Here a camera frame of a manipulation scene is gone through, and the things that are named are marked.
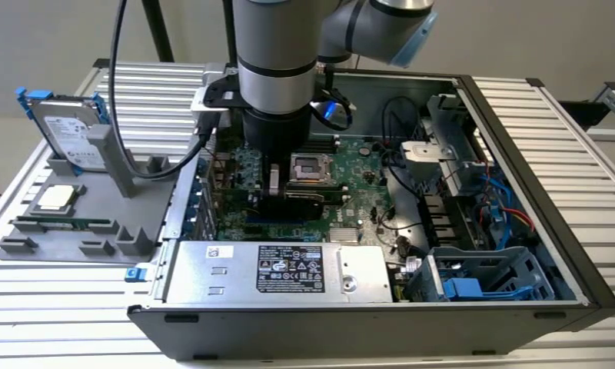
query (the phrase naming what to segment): barcode sticker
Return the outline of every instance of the barcode sticker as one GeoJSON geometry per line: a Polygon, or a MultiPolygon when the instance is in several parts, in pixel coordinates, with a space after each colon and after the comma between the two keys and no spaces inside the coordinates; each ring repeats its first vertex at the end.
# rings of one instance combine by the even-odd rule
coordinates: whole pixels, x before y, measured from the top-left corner
{"type": "Polygon", "coordinates": [[[205,258],[232,258],[235,255],[235,246],[208,246],[205,258]]]}

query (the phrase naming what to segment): green circuit board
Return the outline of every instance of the green circuit board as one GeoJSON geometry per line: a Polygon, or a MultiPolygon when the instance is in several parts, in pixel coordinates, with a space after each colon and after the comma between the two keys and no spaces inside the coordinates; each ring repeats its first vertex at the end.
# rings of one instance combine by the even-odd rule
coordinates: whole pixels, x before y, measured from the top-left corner
{"type": "Polygon", "coordinates": [[[391,244],[395,238],[389,232],[377,232],[377,225],[372,223],[369,212],[376,207],[377,214],[391,206],[387,187],[379,184],[380,157],[377,152],[369,156],[360,155],[360,148],[371,150],[371,143],[363,139],[343,138],[337,153],[328,155],[331,159],[332,179],[344,183],[351,196],[341,205],[324,207],[320,220],[288,224],[260,224],[251,221],[248,196],[253,193],[260,179],[261,154],[249,148],[239,147],[232,159],[236,162],[233,176],[241,174],[241,183],[233,183],[228,189],[217,190],[222,202],[222,209],[217,211],[220,241],[328,241],[331,228],[357,228],[360,244],[391,244]]]}

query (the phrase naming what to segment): warning label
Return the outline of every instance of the warning label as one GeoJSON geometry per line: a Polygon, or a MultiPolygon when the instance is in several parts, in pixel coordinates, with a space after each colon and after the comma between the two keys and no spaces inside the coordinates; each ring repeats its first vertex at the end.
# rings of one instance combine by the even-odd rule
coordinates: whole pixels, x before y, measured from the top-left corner
{"type": "Polygon", "coordinates": [[[259,247],[257,291],[263,293],[325,292],[320,246],[259,247]]]}

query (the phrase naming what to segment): white wall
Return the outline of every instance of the white wall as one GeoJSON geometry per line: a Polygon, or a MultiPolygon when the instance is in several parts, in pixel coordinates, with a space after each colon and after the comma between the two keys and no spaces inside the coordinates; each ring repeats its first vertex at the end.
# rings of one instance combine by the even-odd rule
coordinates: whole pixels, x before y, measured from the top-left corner
{"type": "MultiPolygon", "coordinates": [[[[108,58],[114,0],[0,0],[0,115],[22,116],[13,90],[72,94],[93,61],[108,58]]],[[[120,56],[154,61],[141,1],[130,0],[120,56]]]]}
{"type": "MultiPolygon", "coordinates": [[[[224,60],[220,1],[162,6],[178,60],[224,60]]],[[[615,81],[615,0],[436,0],[435,8],[440,17],[411,71],[536,77],[567,99],[615,81]]],[[[360,68],[391,67],[363,59],[360,68]]]]}
{"type": "MultiPolygon", "coordinates": [[[[0,115],[18,85],[72,93],[108,57],[116,0],[0,0],[0,115]]],[[[226,58],[220,0],[161,0],[178,62],[226,58]]],[[[558,98],[588,98],[615,80],[615,0],[436,0],[440,13],[412,71],[538,77],[558,98]]],[[[138,0],[121,59],[154,61],[138,0]]],[[[360,68],[388,68],[363,60],[360,68]]]]}

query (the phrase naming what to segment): cpu socket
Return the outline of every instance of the cpu socket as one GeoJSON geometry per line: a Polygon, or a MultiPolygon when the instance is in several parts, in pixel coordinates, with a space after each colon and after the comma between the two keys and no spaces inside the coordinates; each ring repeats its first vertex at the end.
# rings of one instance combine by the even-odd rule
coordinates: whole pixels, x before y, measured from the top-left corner
{"type": "Polygon", "coordinates": [[[324,154],[292,154],[289,163],[289,186],[324,187],[335,185],[329,164],[324,154]]]}

